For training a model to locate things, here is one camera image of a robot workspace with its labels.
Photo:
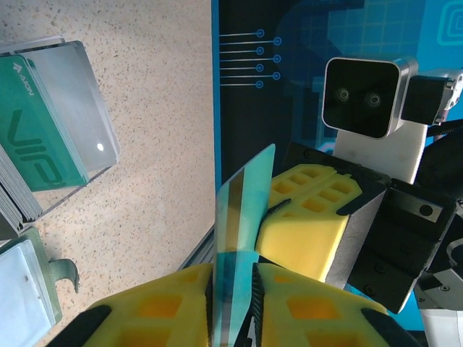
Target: green vip card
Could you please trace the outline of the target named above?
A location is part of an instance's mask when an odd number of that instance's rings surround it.
[[[0,144],[33,192],[85,184],[77,151],[41,93],[22,56],[0,57]]]

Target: camera lens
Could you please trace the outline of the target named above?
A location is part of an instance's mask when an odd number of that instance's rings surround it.
[[[370,93],[367,95],[366,101],[369,107],[378,107],[381,103],[381,98],[376,93]]]
[[[349,100],[349,91],[346,88],[341,88],[338,90],[337,97],[340,101],[348,101]]]

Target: screw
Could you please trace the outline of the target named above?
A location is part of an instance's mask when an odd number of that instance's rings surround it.
[[[375,289],[373,288],[373,286],[370,286],[369,284],[367,284],[364,288],[363,288],[363,291],[368,295],[368,296],[374,296],[376,294],[376,291]]]
[[[377,273],[385,273],[385,272],[386,272],[386,269],[385,269],[385,267],[384,267],[383,264],[377,262],[377,263],[375,264],[375,271],[376,271]]]

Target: yellow foam pad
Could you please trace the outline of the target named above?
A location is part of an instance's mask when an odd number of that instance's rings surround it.
[[[324,281],[349,220],[336,211],[361,194],[350,175],[319,165],[295,166],[272,180],[270,204],[292,201],[263,222],[256,251],[291,271]]]
[[[208,346],[211,271],[211,264],[192,266],[95,303],[112,311],[84,346]]]
[[[262,347],[387,346],[361,312],[386,313],[380,304],[276,265],[257,267],[265,293]]]

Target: granite countertop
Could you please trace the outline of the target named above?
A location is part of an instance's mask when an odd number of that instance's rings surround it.
[[[70,258],[80,292],[57,285],[63,320],[175,271],[213,224],[209,0],[0,4],[0,40],[63,35],[87,48],[122,147],[120,164],[42,218],[50,257]]]

